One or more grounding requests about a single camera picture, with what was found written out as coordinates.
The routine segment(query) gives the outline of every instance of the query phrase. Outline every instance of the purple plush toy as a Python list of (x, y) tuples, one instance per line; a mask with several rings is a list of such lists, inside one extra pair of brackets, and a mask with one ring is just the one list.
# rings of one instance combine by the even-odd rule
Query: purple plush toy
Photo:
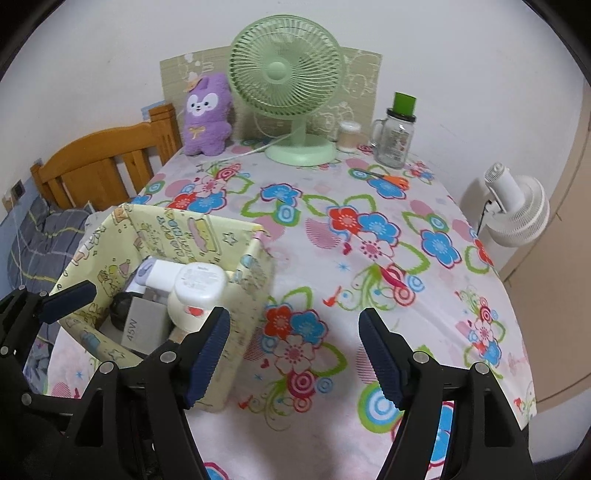
[(224, 73), (201, 77), (187, 97), (183, 141), (185, 155), (219, 155), (232, 133), (228, 112), (232, 94)]

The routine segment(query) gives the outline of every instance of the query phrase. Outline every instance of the green electric fan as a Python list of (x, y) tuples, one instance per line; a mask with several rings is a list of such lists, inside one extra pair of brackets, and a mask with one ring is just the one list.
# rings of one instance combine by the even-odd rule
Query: green electric fan
[(255, 112), (291, 120), (291, 134), (270, 144), (267, 157), (298, 167), (335, 158), (334, 143), (306, 133), (306, 115), (335, 94), (343, 65), (335, 38), (305, 18), (274, 15), (238, 34), (230, 48), (232, 90)]

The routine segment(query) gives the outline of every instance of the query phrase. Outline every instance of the fan base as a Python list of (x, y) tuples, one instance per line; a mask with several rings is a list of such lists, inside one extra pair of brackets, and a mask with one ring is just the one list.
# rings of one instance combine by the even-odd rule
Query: fan base
[(278, 163), (294, 167), (314, 167), (332, 162), (336, 158), (336, 147), (324, 137), (306, 134), (306, 141), (302, 146), (292, 145), (291, 138), (286, 138), (267, 147), (265, 153)]

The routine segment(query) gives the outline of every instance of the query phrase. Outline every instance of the tablecloth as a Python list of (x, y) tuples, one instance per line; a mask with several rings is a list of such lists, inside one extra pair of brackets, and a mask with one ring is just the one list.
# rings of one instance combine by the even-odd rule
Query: tablecloth
[[(429, 168), (414, 157), (403, 170), (384, 168), (363, 145), (318, 167), (264, 153), (233, 158), (260, 145), (233, 144), (215, 158), (179, 152), (134, 199), (260, 223), (277, 262), (226, 408), (187, 412), (210, 477), (377, 476), (401, 413), (359, 340), (366, 307), (441, 364), (486, 362), (524, 427), (535, 397), (515, 314), (482, 243)], [(81, 395), (96, 364), (61, 332), (48, 393)], [(452, 410), (442, 405), (427, 478), (440, 475)]]

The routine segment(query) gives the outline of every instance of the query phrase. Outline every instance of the jar handle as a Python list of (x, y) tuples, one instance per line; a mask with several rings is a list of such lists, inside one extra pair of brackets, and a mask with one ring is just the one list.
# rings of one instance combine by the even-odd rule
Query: jar handle
[(372, 148), (376, 148), (378, 145), (379, 136), (382, 133), (382, 129), (384, 128), (384, 122), (386, 121), (385, 118), (374, 120), (371, 124), (371, 137), (369, 139), (369, 145)]

